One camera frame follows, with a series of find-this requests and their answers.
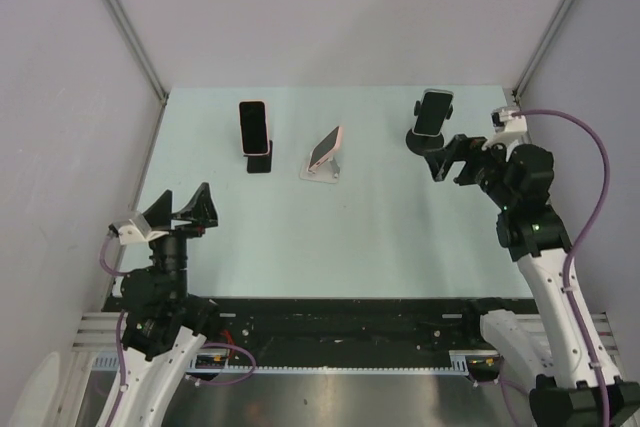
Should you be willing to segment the black phone stand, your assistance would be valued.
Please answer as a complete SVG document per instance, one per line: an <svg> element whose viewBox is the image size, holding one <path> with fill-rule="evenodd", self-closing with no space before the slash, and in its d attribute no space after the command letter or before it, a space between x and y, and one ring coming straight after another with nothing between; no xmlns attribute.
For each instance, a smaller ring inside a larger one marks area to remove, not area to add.
<svg viewBox="0 0 640 427"><path fill-rule="evenodd" d="M246 171L248 174L268 174L272 170L273 141L269 141L268 152L264 155L246 155Z"/></svg>

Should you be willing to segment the pink phone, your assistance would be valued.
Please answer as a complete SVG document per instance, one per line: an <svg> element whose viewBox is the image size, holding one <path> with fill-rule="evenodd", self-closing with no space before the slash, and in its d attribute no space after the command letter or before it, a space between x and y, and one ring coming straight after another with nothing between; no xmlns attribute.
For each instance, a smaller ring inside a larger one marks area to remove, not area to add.
<svg viewBox="0 0 640 427"><path fill-rule="evenodd" d="M239 103L242 150L245 156L264 156L270 152L266 104L249 100Z"/></svg>
<svg viewBox="0 0 640 427"><path fill-rule="evenodd" d="M341 147L342 137L343 127L337 126L321 140L310 154L307 171L316 172L324 162L331 160Z"/></svg>

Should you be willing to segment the white silver phone stand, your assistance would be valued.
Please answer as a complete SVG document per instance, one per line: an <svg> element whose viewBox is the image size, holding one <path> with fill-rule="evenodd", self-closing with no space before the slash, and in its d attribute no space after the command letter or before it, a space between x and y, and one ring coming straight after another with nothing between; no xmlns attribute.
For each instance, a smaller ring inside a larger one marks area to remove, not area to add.
<svg viewBox="0 0 640 427"><path fill-rule="evenodd" d="M315 170L309 169L309 159L303 162L299 178L304 181L320 182L326 184L336 184L340 178L340 166L335 157L331 157Z"/></svg>

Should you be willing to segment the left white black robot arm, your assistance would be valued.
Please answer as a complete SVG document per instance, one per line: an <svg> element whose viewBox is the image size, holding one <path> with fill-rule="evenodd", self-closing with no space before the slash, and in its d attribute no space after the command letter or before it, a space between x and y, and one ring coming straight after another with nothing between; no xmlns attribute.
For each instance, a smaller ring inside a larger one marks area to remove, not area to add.
<svg viewBox="0 0 640 427"><path fill-rule="evenodd" d="M165 191L144 212L108 227L105 241L145 244L150 264L128 272L101 268L120 283L118 372L100 426L159 426L189 362L221 334L217 305L188 291L187 243L218 224L210 186L202 183L180 210Z"/></svg>

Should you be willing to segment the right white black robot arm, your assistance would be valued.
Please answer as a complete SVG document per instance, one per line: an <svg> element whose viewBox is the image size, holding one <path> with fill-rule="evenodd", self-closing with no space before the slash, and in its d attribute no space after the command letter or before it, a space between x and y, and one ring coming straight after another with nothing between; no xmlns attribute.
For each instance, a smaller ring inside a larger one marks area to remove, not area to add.
<svg viewBox="0 0 640 427"><path fill-rule="evenodd" d="M526 280L547 338L541 344L504 309L463 320L461 335L473 348L493 346L527 390L538 426L621 426L639 409L639 385L626 381L602 344L582 296L572 244L549 202L554 180L551 152L531 144L508 150L483 137L417 141L434 181L454 163L459 186L478 186L499 208L496 232Z"/></svg>

